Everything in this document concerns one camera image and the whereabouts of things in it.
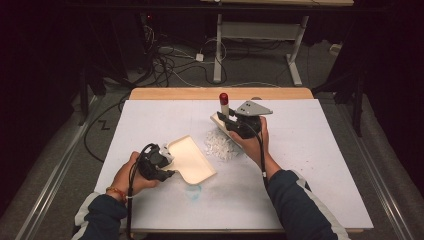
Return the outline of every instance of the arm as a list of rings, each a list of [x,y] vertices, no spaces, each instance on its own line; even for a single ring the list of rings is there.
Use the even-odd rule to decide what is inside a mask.
[[[268,194],[288,239],[348,239],[327,207],[312,194],[306,180],[293,171],[282,170],[269,153],[267,122],[261,117],[265,171],[269,181]],[[260,167],[258,140],[242,139],[235,132],[231,138]]]
[[[125,196],[128,194],[129,174],[139,153],[133,152],[130,160],[116,173],[112,187],[105,194],[92,193],[84,201],[75,216],[78,232],[72,239],[119,239],[121,219],[127,216]],[[159,181],[148,181],[140,173],[134,179],[134,195],[144,188],[156,187]]]

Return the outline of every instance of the gray carpet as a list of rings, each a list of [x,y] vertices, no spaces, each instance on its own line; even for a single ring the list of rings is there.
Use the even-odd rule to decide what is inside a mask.
[[[313,88],[325,82],[336,59],[334,56],[328,54],[329,47],[330,44],[327,42],[314,45],[311,48],[306,46],[301,47],[296,63],[305,87]],[[289,43],[283,43],[276,49],[251,52],[247,57],[246,52],[229,52],[227,60],[224,62],[227,80],[222,86],[255,82],[242,86],[269,87],[269,85],[264,85],[264,83],[267,83],[281,87],[292,87],[293,83],[291,82],[291,77],[283,58],[284,54],[290,51],[290,48],[291,45]],[[179,46],[179,49],[189,53],[191,56],[194,56],[196,53],[196,51],[184,46]],[[178,65],[190,61],[181,58],[173,59]],[[213,86],[207,83],[204,77],[206,71],[208,79],[212,79],[212,66],[205,64],[202,64],[202,66],[206,69],[203,70],[203,68],[196,67],[180,72],[178,74],[179,77],[176,75],[171,76],[169,86],[187,87],[187,84],[207,87]],[[183,69],[185,68],[175,68],[174,71],[177,73]],[[136,79],[140,74],[135,70],[130,70],[130,76],[131,79]],[[128,93],[122,87],[109,84],[111,82],[110,80],[106,81],[107,94],[92,104],[94,107],[91,110],[91,114],[96,117],[108,107],[119,103],[120,99]],[[152,83],[153,81],[154,79],[150,78],[143,82],[143,84]],[[381,196],[377,194],[372,178],[365,168],[363,152],[361,152],[358,146],[358,140],[352,134],[351,126],[346,122],[346,115],[351,112],[351,106],[349,104],[336,105],[331,93],[319,94],[317,98],[320,99],[335,139],[375,226],[374,229],[366,230],[363,233],[350,234],[350,237],[352,239],[364,240],[401,239],[398,237],[398,233],[386,213],[384,204],[382,204]],[[80,129],[78,122],[81,113],[78,111],[78,101],[75,103],[75,109],[75,114],[45,147],[14,201],[1,218],[0,239],[16,238],[31,209],[36,204],[37,198],[51,173],[71,144],[74,135]],[[104,159],[106,156],[119,116],[118,107],[114,107],[99,118],[99,120],[105,120],[105,122],[94,122],[92,128],[88,131],[88,147],[100,159]],[[423,199],[402,168],[395,153],[388,144],[384,132],[373,116],[372,107],[365,97],[362,118],[363,137],[361,141],[365,144],[369,155],[375,160],[381,177],[390,190],[393,199],[396,200],[399,211],[404,216],[409,231],[415,239],[419,239],[420,236],[424,236],[424,221],[422,218],[424,214]],[[85,197],[93,191],[101,167],[102,163],[88,153],[83,140],[80,140],[56,195],[52,198],[53,200],[46,214],[40,216],[42,221],[36,226],[38,228],[35,231],[34,239],[70,239],[73,217]],[[147,236],[147,239],[284,239],[284,236],[281,234],[150,234]]]

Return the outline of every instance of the dark background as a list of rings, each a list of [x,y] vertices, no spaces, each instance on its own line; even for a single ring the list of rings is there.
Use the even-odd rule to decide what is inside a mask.
[[[355,2],[364,6],[388,3]],[[365,93],[375,115],[401,163],[423,193],[420,176],[424,170],[424,81],[421,73],[424,48],[420,27],[424,22],[423,8],[420,1],[396,1],[392,9],[383,16],[361,16],[352,28],[352,19],[311,17],[304,42],[313,45],[323,39],[334,43],[344,40],[328,82],[335,81],[358,62],[363,63],[360,69]],[[205,23],[190,24],[193,18],[203,19]],[[178,25],[169,23],[172,19],[172,15],[162,16],[162,30],[181,33],[181,37],[196,36],[189,39],[193,42],[201,43],[206,33],[213,31],[208,27],[207,16],[179,17]],[[107,34],[113,32],[108,18],[94,18],[92,23],[106,31],[105,35],[113,36]],[[3,189],[0,214],[12,201],[45,144],[72,114],[71,101],[79,91],[80,72],[87,59],[104,60],[99,56],[103,56],[105,50],[96,44],[90,29],[87,19],[65,11],[60,1],[1,3],[0,176]],[[107,41],[106,51],[112,56],[111,61],[120,66],[115,72],[125,75],[122,56],[114,48],[116,42],[110,38]],[[108,64],[99,63],[105,68]],[[352,82],[355,83],[355,79],[340,81],[327,90],[346,91],[348,88],[353,92]]]

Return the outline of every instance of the table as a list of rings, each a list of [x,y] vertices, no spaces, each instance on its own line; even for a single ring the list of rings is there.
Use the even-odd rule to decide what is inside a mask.
[[[352,6],[353,0],[221,0],[223,3],[245,3],[245,4],[271,4],[271,5],[306,5],[306,6]],[[293,51],[286,55],[287,64],[295,86],[302,86],[299,71],[296,67],[296,57],[302,43],[303,34],[306,30],[309,16],[303,16],[300,24],[276,24],[257,22],[227,22],[222,20],[222,14],[218,14],[216,53],[214,65],[215,83],[221,82],[222,69],[222,38],[249,38],[270,40],[294,40]]]
[[[349,232],[373,227],[321,106],[305,88],[134,89],[95,191],[104,192],[129,153],[148,143],[162,144],[189,134],[204,150],[206,132],[217,128],[209,116],[219,109],[221,92],[229,95],[232,108],[252,97],[263,99],[257,101],[274,110],[267,119],[270,151],[284,156],[277,162],[300,172]],[[217,174],[201,184],[188,185],[175,174],[134,198],[134,232],[283,231],[253,161],[244,154],[226,162],[206,157]]]

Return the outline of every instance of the white tabletop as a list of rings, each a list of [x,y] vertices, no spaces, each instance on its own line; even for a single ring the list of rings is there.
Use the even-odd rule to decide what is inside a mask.
[[[233,100],[236,109],[244,101]],[[270,152],[284,169],[303,175],[315,195],[347,229],[373,228],[318,100],[261,100]],[[280,231],[259,168],[245,154],[223,161],[206,155],[217,100],[129,100],[125,103],[95,191],[104,193],[131,152],[190,135],[216,174],[191,186],[176,173],[134,198],[135,231]]]

